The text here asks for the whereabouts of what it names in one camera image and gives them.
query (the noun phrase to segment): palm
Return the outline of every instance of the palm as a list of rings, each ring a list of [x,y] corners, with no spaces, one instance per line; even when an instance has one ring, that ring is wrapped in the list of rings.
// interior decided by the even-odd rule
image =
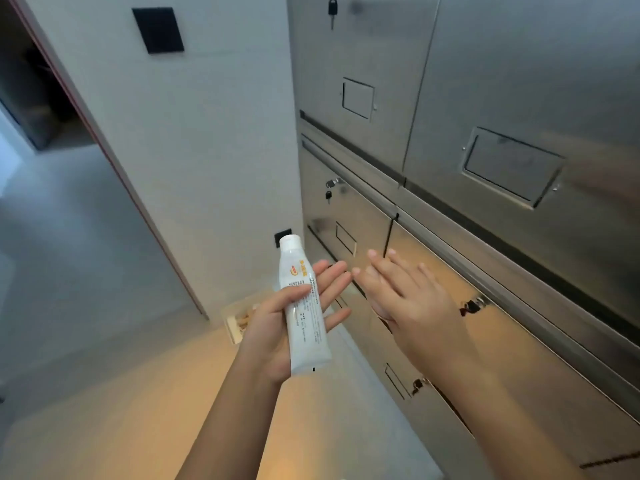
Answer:
[[[351,282],[351,274],[346,271],[347,265],[340,261],[329,266],[328,261],[322,260],[313,266],[317,277],[320,304],[323,312],[331,305]],[[248,347],[251,354],[258,354],[263,359],[264,371],[276,381],[283,382],[291,376],[291,357],[289,354],[289,337],[283,310],[269,309],[270,300],[267,299],[255,311],[247,327],[242,341],[242,347]],[[351,313],[348,308],[329,315],[324,319],[326,330],[329,331],[343,322]]]

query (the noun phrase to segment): white tube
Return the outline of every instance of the white tube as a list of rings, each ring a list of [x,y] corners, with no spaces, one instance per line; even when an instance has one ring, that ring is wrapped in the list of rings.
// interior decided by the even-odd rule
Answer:
[[[280,288],[311,285],[311,292],[287,307],[287,331],[292,375],[312,372],[331,362],[320,297],[311,263],[299,235],[280,240]]]

